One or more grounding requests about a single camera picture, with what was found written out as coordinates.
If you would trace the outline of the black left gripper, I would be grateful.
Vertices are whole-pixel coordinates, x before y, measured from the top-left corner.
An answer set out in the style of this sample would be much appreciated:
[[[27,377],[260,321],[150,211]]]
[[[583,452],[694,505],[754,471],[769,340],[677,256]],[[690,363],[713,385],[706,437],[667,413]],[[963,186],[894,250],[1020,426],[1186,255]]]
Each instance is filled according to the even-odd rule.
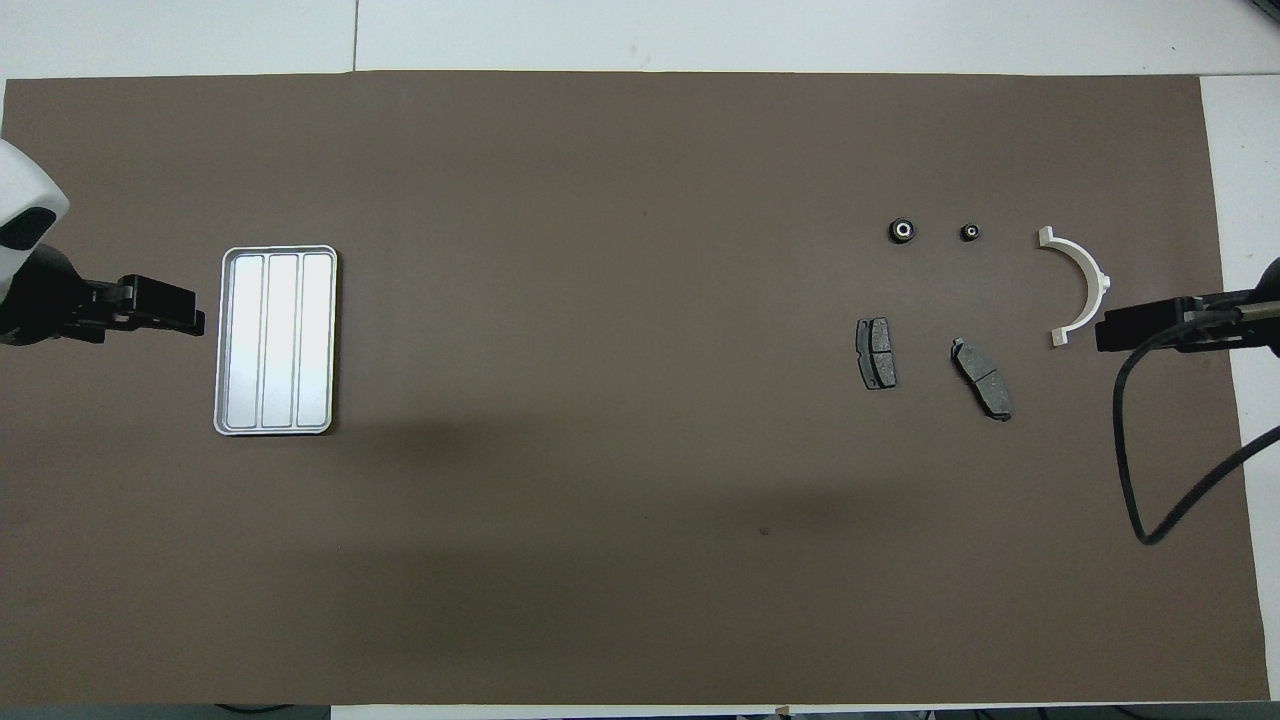
[[[12,279],[1,306],[1,342],[29,346],[45,340],[79,340],[100,345],[108,331],[172,331],[205,336],[206,315],[196,295],[166,282],[137,274],[119,279],[125,313],[115,314],[99,297],[114,284],[87,281],[52,246],[40,245]],[[163,316],[150,314],[193,314]]]

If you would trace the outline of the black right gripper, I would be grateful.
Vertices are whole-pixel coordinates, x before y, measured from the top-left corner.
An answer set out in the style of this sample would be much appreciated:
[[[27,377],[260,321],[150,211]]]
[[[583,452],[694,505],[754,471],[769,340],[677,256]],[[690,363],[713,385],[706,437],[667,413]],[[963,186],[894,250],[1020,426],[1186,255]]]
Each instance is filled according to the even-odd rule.
[[[1199,354],[1233,348],[1267,347],[1277,357],[1279,348],[1279,273],[1280,260],[1275,258],[1265,269],[1254,287],[1254,305],[1263,305],[1263,316],[1254,319],[1254,338],[1231,325],[1217,325],[1183,331],[1165,340],[1156,348],[1174,348],[1180,354]],[[1224,310],[1243,304],[1249,290],[1220,293],[1188,295],[1174,299],[1119,307],[1103,313],[1094,325],[1094,343],[1101,352],[1130,352],[1152,337],[1170,331],[1185,320],[1188,313]]]

